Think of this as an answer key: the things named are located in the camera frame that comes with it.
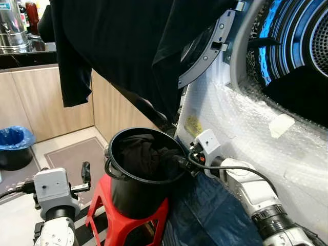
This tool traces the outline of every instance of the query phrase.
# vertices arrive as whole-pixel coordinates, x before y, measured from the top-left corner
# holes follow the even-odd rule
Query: white tape
[[[295,123],[294,118],[280,114],[273,121],[269,123],[269,129],[273,138],[279,138],[284,134],[293,124]]]

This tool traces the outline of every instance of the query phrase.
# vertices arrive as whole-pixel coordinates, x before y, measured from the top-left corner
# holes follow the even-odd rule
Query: washing machine
[[[212,129],[287,213],[328,241],[328,1],[239,1],[187,45],[176,136]]]

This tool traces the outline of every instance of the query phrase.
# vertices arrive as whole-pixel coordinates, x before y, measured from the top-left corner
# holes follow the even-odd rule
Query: navy blue fabric
[[[257,228],[241,203],[203,173],[181,180],[170,199],[164,245],[261,246]]]
[[[25,127],[13,126],[0,130],[0,150],[21,150],[34,143],[34,135]]]

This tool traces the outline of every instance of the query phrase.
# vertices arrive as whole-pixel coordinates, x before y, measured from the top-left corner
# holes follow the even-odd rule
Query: trash bin
[[[129,136],[152,134],[157,148],[167,147],[180,150],[179,143],[166,133],[148,128],[129,128],[117,133],[108,146],[109,158],[105,164],[106,173],[112,177],[111,198],[116,209],[132,219],[143,219],[156,212],[164,199],[174,188],[185,171],[178,169],[175,178],[166,180],[147,180],[127,172],[118,162],[118,142]]]
[[[30,146],[34,142],[34,135],[24,127],[0,130],[0,168],[14,171],[27,166],[33,158]]]

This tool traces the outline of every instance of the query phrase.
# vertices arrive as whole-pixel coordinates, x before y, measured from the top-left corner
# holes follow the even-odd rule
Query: black bucket
[[[181,169],[172,180],[147,180],[136,177],[123,169],[115,160],[118,154],[118,142],[126,137],[139,134],[152,134],[157,148],[178,149],[181,150],[181,155],[185,155],[183,148],[175,139],[166,133],[149,128],[129,128],[117,133],[111,139],[105,171],[112,177],[112,202],[122,215],[132,219],[143,219],[154,214],[172,191],[176,181],[184,174],[184,170]]]

